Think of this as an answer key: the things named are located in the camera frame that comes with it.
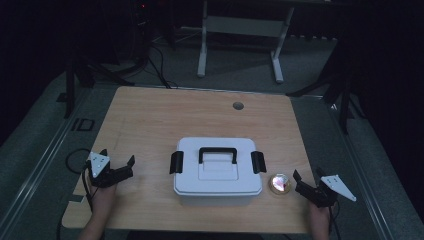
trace box lid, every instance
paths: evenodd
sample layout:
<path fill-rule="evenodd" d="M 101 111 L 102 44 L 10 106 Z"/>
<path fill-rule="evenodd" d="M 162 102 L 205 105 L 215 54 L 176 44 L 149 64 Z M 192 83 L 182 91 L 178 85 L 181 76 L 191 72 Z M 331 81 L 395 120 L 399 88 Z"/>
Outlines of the box lid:
<path fill-rule="evenodd" d="M 249 196 L 262 191 L 251 139 L 187 137 L 179 141 L 177 152 L 183 156 L 174 176 L 179 195 Z M 263 157 L 259 161 L 264 170 Z"/>

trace wooden tabletop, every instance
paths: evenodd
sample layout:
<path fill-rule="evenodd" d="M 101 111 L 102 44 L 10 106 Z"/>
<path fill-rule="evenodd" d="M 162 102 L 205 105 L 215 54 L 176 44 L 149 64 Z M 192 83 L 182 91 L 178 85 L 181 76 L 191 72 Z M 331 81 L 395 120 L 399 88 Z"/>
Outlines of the wooden tabletop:
<path fill-rule="evenodd" d="M 242 103 L 236 110 L 233 104 Z M 247 206 L 182 206 L 169 174 L 170 157 L 183 137 L 250 138 L 264 153 L 263 190 Z M 290 99 L 282 95 L 121 87 L 111 103 L 93 151 L 107 149 L 111 168 L 135 155 L 134 177 L 118 185 L 108 223 L 114 229 L 306 233 L 307 201 L 294 191 L 295 169 L 314 185 Z M 276 173 L 290 177 L 292 190 L 275 195 Z M 85 195 L 81 180 L 75 195 Z M 91 216 L 87 201 L 70 202 L 68 228 L 82 228 Z"/>

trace person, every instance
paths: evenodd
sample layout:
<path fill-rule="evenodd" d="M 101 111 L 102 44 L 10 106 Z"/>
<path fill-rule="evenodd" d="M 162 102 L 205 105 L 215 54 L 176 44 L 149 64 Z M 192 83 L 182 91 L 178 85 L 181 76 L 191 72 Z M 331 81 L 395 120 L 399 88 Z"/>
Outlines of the person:
<path fill-rule="evenodd" d="M 108 188 L 95 188 L 90 186 L 92 196 L 92 214 L 90 220 L 79 235 L 79 240 L 98 240 L 101 238 L 115 202 L 117 185 Z M 330 211 L 328 208 L 318 208 L 309 201 L 309 226 L 312 239 L 328 240 Z"/>

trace black handle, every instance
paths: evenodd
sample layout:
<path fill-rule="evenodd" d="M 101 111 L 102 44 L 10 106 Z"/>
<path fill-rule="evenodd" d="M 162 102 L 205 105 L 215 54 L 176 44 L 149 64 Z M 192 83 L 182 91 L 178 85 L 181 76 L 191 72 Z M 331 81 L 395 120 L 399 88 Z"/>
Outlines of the black handle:
<path fill-rule="evenodd" d="M 232 164 L 237 164 L 237 149 L 235 148 L 226 148 L 226 147 L 202 147 L 199 149 L 199 164 L 203 163 L 203 153 L 206 152 L 215 152 L 215 153 L 232 153 L 233 154 L 233 160 L 231 161 Z"/>

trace white box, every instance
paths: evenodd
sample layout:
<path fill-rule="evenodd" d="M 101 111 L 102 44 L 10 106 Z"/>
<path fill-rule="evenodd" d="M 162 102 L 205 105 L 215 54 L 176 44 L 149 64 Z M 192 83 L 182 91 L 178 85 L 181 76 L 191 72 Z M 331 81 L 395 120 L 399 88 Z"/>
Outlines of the white box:
<path fill-rule="evenodd" d="M 170 169 L 181 204 L 196 206 L 249 204 L 262 191 L 260 171 L 263 154 L 251 139 L 205 137 L 182 138 Z"/>

